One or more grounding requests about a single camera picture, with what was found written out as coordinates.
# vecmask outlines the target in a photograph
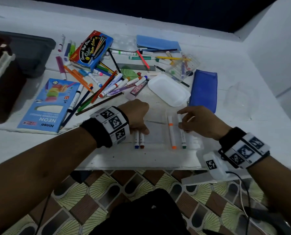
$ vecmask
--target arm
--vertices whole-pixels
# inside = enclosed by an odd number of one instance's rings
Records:
[[[178,113],[187,113],[179,128],[207,138],[219,140],[232,129],[203,106],[189,106]],[[248,172],[291,226],[291,170],[268,156],[249,167]]]
[[[134,100],[119,108],[132,130],[149,134],[143,123],[147,103]],[[79,127],[1,163],[0,233],[28,214],[95,149],[95,139]]]

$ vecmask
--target orange pencil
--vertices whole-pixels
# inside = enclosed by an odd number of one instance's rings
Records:
[[[95,102],[97,97],[100,95],[100,93],[104,90],[104,88],[113,80],[113,77],[115,76],[117,70],[113,72],[113,74],[109,77],[109,79],[104,83],[104,85],[96,92],[95,96],[92,98],[91,103]]]
[[[84,80],[84,79],[82,79],[82,77],[80,77],[78,74],[76,74],[74,71],[71,71],[67,66],[65,66],[64,65],[64,68],[74,77],[74,78],[76,78],[77,80],[78,80],[78,82],[80,82],[85,88],[87,88],[87,90],[88,91],[90,91],[91,93],[94,93],[91,89],[90,89],[90,87],[88,86],[88,83]]]
[[[148,63],[144,60],[143,56],[140,54],[139,50],[137,50],[137,54],[140,56],[141,60],[143,61],[143,63],[146,65],[146,67],[150,70],[150,66],[148,65]]]

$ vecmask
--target wristband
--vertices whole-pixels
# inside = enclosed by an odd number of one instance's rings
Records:
[[[269,156],[270,146],[238,127],[231,129],[219,143],[222,148],[218,152],[234,168],[249,168]]]
[[[104,107],[90,115],[80,127],[95,139],[97,147],[119,144],[130,134],[128,117],[117,107]]]

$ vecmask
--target dark background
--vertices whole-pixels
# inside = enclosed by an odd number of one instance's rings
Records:
[[[276,0],[37,0],[235,32]]]

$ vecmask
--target yellow pencil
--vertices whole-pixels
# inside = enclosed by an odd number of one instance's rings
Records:
[[[157,59],[172,59],[172,60],[186,60],[190,61],[191,59],[183,59],[183,58],[172,58],[172,57],[164,57],[164,56],[156,56]]]

